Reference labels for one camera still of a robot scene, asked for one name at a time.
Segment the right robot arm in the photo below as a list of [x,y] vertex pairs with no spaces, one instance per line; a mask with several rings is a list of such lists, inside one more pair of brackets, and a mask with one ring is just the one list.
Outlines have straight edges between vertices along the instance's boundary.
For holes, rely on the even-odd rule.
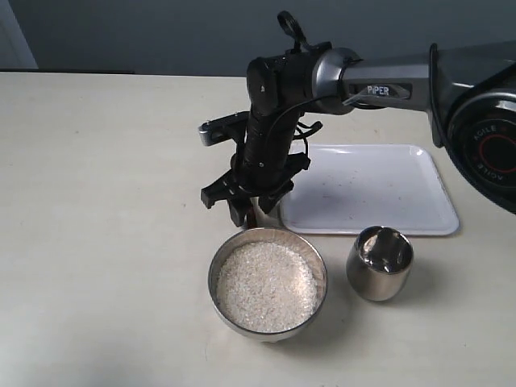
[[205,145],[233,140],[229,170],[201,191],[206,207],[225,201],[243,225],[255,208],[271,211],[309,167],[294,140],[321,128],[307,113],[343,115],[395,108],[427,113],[435,146],[465,180],[501,208],[515,210],[515,44],[502,42],[413,55],[361,59],[320,44],[258,57],[247,69],[249,110],[203,123]]

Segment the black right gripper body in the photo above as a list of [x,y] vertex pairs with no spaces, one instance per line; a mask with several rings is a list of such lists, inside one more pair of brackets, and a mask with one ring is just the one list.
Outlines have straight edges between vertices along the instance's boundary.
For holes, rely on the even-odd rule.
[[301,115],[298,109],[269,116],[250,110],[243,144],[235,144],[230,169],[202,188],[202,203],[210,209],[222,200],[288,192],[293,176],[310,165],[304,152],[289,152]]

